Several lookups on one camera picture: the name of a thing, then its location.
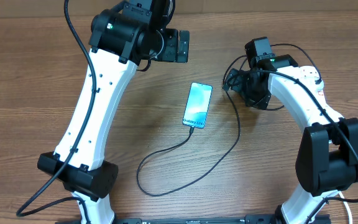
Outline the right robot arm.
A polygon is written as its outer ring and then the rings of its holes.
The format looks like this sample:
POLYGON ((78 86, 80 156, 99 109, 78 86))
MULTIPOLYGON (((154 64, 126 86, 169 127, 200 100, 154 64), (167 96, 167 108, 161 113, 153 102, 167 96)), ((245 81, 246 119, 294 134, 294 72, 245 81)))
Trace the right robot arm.
POLYGON ((326 102, 315 63, 300 66, 290 55, 277 55, 268 38, 245 44, 248 70, 229 67, 223 89, 233 90, 246 106, 268 110, 272 96, 292 115, 301 133, 295 162, 298 186, 273 214, 246 215, 246 223, 329 223, 321 209, 331 201, 348 207, 344 191, 358 182, 358 119, 346 119, 326 102))

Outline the smartphone with blue screen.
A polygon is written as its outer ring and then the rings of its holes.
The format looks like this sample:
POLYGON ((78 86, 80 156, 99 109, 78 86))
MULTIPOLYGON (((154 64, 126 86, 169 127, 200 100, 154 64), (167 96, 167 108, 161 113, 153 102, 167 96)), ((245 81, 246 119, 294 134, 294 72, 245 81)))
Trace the smartphone with blue screen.
POLYGON ((205 127, 212 91, 211 85, 196 82, 191 84, 182 119, 183 125, 199 129, 205 127))

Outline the white power strip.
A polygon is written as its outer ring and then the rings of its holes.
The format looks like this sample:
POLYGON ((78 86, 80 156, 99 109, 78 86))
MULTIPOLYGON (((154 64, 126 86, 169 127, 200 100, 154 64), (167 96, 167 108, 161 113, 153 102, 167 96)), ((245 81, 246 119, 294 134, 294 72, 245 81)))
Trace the white power strip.
POLYGON ((324 96, 324 82, 319 79, 319 73, 315 67, 296 67, 295 77, 298 78, 316 98, 324 96))

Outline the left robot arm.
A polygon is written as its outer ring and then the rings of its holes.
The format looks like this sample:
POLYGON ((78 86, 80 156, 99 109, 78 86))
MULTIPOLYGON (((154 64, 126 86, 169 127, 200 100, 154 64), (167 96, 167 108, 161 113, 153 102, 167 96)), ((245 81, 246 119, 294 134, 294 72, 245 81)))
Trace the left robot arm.
POLYGON ((78 203, 82 223, 112 223, 109 193, 117 165, 105 160, 109 129, 124 90, 147 62, 185 63, 190 34, 168 27, 174 1, 122 1, 91 23, 88 70, 66 133, 37 167, 60 180, 78 203))

